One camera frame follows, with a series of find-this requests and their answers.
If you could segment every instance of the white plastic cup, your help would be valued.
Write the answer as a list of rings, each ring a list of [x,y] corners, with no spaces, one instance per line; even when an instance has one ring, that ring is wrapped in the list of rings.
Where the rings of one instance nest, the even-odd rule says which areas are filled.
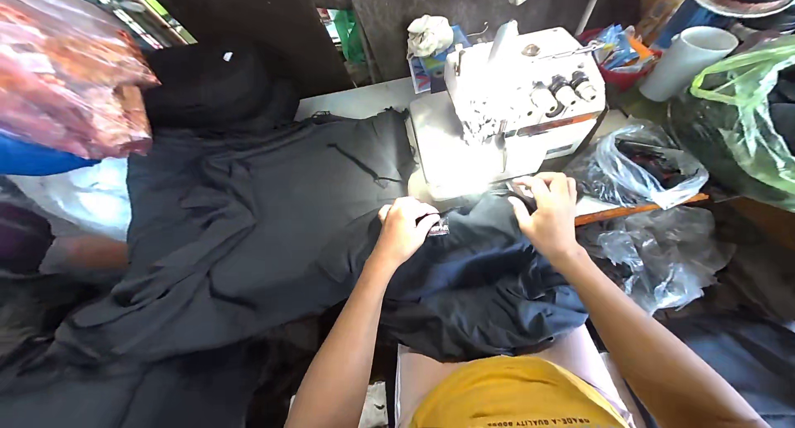
[[[694,26],[673,37],[657,66],[641,85],[643,96],[663,102],[686,87],[704,68],[733,51],[737,37],[723,29]]]

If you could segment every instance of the wooden stick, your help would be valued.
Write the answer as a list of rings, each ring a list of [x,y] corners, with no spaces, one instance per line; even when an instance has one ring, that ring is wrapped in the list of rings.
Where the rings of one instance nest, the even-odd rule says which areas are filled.
[[[696,201],[702,201],[707,199],[709,199],[709,195],[707,195],[706,193],[699,192],[690,200],[685,201],[685,203],[694,203]],[[594,212],[592,214],[585,214],[582,216],[578,216],[577,218],[574,219],[574,226],[581,226],[584,224],[593,223],[595,221],[614,219],[616,217],[630,216],[632,214],[637,214],[638,212],[653,211],[655,209],[660,209],[660,207],[657,206],[656,204],[644,204],[643,206],[636,206],[634,208],[608,209],[606,211]]]

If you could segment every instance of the white sewing machine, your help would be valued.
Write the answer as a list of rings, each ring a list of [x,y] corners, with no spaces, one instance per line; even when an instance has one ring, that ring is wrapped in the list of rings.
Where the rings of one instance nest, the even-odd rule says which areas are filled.
[[[573,153],[605,108],[596,48],[563,28],[518,35],[509,22],[494,42],[450,53],[448,90],[414,100],[406,123],[431,195],[478,192]]]

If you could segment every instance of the blue plastic bag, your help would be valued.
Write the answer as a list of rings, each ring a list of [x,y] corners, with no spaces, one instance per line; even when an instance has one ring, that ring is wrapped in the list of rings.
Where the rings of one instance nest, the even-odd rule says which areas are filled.
[[[40,177],[94,166],[97,160],[19,141],[0,133],[0,173]]]

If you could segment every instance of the person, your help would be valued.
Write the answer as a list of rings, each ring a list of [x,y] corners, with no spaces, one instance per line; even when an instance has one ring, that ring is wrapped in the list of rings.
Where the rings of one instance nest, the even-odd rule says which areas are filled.
[[[731,385],[591,261],[575,239],[573,179],[539,173],[516,181],[529,187],[537,202],[530,215],[521,200],[509,198],[519,227],[574,286],[611,360],[661,427],[768,426]],[[410,197],[381,210],[381,235],[309,366],[285,427],[358,426],[386,286],[423,244],[437,214],[429,204]],[[422,395],[404,425],[630,426],[620,408],[591,384],[538,356],[471,361]]]

